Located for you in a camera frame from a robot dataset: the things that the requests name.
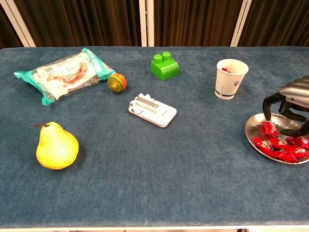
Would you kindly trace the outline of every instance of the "white paper cup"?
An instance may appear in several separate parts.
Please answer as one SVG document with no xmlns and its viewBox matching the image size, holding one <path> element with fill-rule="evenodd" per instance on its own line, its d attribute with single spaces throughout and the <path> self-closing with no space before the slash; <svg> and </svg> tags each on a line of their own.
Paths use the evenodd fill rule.
<svg viewBox="0 0 309 232">
<path fill-rule="evenodd" d="M 231 73 L 223 71 L 222 68 L 226 68 Z M 221 99 L 232 99 L 248 71 L 248 65 L 240 60 L 220 60 L 217 63 L 217 80 L 214 90 L 215 95 Z"/>
</svg>

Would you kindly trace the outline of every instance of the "curtain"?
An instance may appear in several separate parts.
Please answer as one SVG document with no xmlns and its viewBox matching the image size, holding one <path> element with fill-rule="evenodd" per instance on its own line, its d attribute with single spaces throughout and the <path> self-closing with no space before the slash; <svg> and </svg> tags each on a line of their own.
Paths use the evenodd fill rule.
<svg viewBox="0 0 309 232">
<path fill-rule="evenodd" d="M 0 49 L 6 47 L 23 47 L 23 44 L 1 5 L 0 8 Z"/>
<path fill-rule="evenodd" d="M 238 46 L 309 46 L 309 0 L 253 0 Z"/>
<path fill-rule="evenodd" d="M 138 0 L 15 0 L 36 46 L 140 46 Z"/>
<path fill-rule="evenodd" d="M 230 46 L 242 0 L 154 0 L 155 46 Z"/>
</svg>

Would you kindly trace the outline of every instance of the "ball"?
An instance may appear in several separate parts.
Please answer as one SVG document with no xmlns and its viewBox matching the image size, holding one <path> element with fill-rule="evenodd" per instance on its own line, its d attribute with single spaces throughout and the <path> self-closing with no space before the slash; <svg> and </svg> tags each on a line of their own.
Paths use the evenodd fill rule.
<svg viewBox="0 0 309 232">
<path fill-rule="evenodd" d="M 126 78 L 119 73 L 112 74 L 108 78 L 107 86 L 111 91 L 120 93 L 126 88 Z"/>
</svg>

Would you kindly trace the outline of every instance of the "silver plate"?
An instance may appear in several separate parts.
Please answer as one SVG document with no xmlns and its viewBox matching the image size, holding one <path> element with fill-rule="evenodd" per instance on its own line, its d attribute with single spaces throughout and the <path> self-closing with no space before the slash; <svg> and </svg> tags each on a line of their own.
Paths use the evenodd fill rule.
<svg viewBox="0 0 309 232">
<path fill-rule="evenodd" d="M 269 144 L 270 141 L 269 139 L 262 133 L 262 128 L 263 128 L 263 123 L 262 122 L 265 122 L 266 119 L 264 117 L 264 114 L 261 113 L 261 114 L 256 114 L 256 115 L 253 115 L 252 117 L 250 117 L 246 124 L 245 124 L 245 132 L 246 132 L 246 136 L 247 136 L 247 139 L 249 140 L 249 142 L 251 143 L 251 145 L 258 151 L 260 152 L 261 154 L 263 154 L 264 156 L 272 159 L 272 160 L 275 160 L 277 162 L 281 162 L 281 163 L 287 163 L 287 164 L 301 164 L 301 163 L 306 163 L 309 161 L 309 157 L 304 157 L 304 158 L 301 158 L 301 159 L 298 159 L 298 163 L 289 163 L 289 162 L 284 162 L 282 160 L 279 160 L 279 159 L 275 159 L 275 158 L 272 158 L 268 155 L 266 155 L 264 152 L 260 151 L 255 145 L 254 145 L 254 138 L 255 137 L 259 137 L 259 138 L 262 138 L 264 140 L 266 140 Z M 276 128 L 278 130 L 278 133 L 279 133 L 279 136 L 278 139 L 282 140 L 282 141 L 285 141 L 287 136 L 285 135 L 282 135 L 280 134 L 280 131 L 282 129 L 298 129 L 300 128 L 300 125 L 297 123 L 297 122 L 294 122 L 282 115 L 277 115 L 277 114 L 271 114 L 271 120 L 270 122 L 273 122 L 275 123 L 276 125 Z"/>
</svg>

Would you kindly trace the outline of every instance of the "green toy brick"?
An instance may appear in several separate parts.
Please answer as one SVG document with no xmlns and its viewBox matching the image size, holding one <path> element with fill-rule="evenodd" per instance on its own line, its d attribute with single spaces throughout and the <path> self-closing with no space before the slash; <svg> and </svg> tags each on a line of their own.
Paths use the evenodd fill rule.
<svg viewBox="0 0 309 232">
<path fill-rule="evenodd" d="M 163 52 L 162 55 L 154 55 L 151 61 L 151 72 L 165 81 L 179 74 L 179 65 L 172 59 L 170 52 Z"/>
</svg>

